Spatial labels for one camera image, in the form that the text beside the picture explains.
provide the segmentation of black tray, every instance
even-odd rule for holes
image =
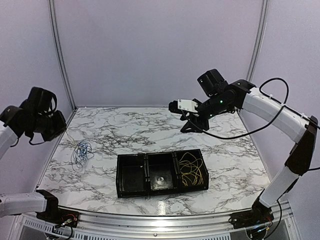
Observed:
[[[185,174],[190,172],[190,164],[182,165],[179,161],[189,161],[199,166],[196,174],[198,181],[194,182],[195,175]],[[200,149],[118,155],[118,198],[175,194],[208,188],[209,174]]]

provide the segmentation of tangled blue wire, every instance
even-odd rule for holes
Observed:
[[[92,152],[92,146],[89,142],[86,142],[85,140],[78,142],[71,155],[72,169],[76,171],[74,169],[74,165],[78,169],[82,169],[88,160],[93,158],[94,155],[95,154]]]

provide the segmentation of three-compartment tray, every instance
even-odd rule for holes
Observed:
[[[209,174],[200,149],[118,155],[118,198],[207,190]]]

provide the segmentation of marble table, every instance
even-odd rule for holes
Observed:
[[[80,108],[59,143],[39,189],[59,204],[82,210],[150,216],[218,213],[249,208],[269,183],[249,137],[219,140],[203,133],[181,133],[185,122],[167,108]],[[210,120],[211,133],[246,132],[237,113]],[[74,141],[91,143],[94,156],[73,170]],[[209,189],[183,194],[118,198],[117,155],[201,149]]]

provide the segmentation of white marble surface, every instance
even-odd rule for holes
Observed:
[[[131,215],[196,215],[249,208],[269,179],[249,137],[219,140],[181,133],[185,122],[167,108],[81,108],[68,134],[90,142],[94,152],[81,171],[71,165],[73,141],[64,134],[39,186],[59,204],[83,210]],[[211,133],[246,132],[237,113],[210,120]],[[183,194],[117,198],[117,155],[201,149],[209,189]]]

